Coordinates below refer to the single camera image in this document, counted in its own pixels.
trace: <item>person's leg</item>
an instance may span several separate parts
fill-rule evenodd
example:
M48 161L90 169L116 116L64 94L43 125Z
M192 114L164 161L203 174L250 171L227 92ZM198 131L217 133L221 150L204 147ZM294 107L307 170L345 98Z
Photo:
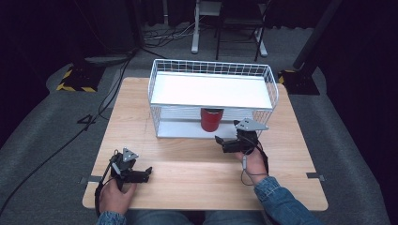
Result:
M260 211L206 211L204 225L260 225L266 224Z
M126 218L133 225L193 225L185 215L173 210L129 210Z

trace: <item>sleeve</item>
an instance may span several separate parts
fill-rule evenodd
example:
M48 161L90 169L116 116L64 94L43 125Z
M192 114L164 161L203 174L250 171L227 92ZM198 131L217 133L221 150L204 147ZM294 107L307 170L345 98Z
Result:
M322 224L292 193L268 176L254 187L266 212L280 224Z
M99 216L97 225L126 225L126 218L115 212L103 212Z

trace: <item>gray floor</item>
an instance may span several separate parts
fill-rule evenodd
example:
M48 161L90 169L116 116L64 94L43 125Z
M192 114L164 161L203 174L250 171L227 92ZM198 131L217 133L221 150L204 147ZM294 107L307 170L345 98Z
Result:
M292 68L311 33L311 29L267 30L264 40L268 57L259 58L257 63L270 65L274 75ZM191 54L191 36L149 50L170 59L214 61L213 34L212 29L201 33L198 54ZM219 61L253 63L254 50L250 46L223 46ZM159 57L138 52L125 77L148 77L156 58ZM49 78L50 95L26 116L0 150L1 204L29 173L84 127L76 123L79 119L98 113L120 70L120 66L108 67L97 93L56 91L68 67L65 65ZM326 96L325 80L319 69L314 80L320 96L289 96L314 166L325 177L322 187L329 209L314 214L326 224L389 224L378 183ZM111 112L112 104L104 117ZM99 118L36 171L11 198L0 224L95 223L94 210L82 206L84 179L91 174L107 123Z

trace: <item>chair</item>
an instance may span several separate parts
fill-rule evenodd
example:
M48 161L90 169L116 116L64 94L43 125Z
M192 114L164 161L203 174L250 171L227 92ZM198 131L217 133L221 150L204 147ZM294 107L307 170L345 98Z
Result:
M268 0L255 1L255 0L222 0L220 9L220 16L218 19L215 37L217 37L217 52L216 60L219 59L220 43L221 42L234 42L234 43L256 43L256 53L254 61L257 61L260 52L261 42L265 30L265 15L266 10L261 12L259 3L269 5ZM249 38L246 40L227 40L222 39L222 30L253 30Z

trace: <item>table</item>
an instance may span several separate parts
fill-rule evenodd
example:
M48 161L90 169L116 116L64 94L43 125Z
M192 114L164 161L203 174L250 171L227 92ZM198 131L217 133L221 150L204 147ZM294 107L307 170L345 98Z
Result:
M204 16L218 16L220 12L221 2L210 2L210 1L201 1L196 0L196 7L195 7L195 28L193 30L193 38L192 38L192 47L191 53L198 53L199 52L199 22L200 22L200 15ZM257 41L260 40L261 32L255 33L255 38ZM267 49L264 45L264 41L261 40L260 45L260 54L263 57L267 57Z
M210 139L158 139L147 99L148 78L126 78L92 171L102 176L114 150L138 154L134 170L152 166L149 182L139 184L130 208L180 210L262 210L253 187L240 181L241 164ZM259 140L269 157L270 174L310 210L328 202L319 179L308 178L314 165L288 95L281 84L279 104ZM89 182L83 205L94 208L98 183Z

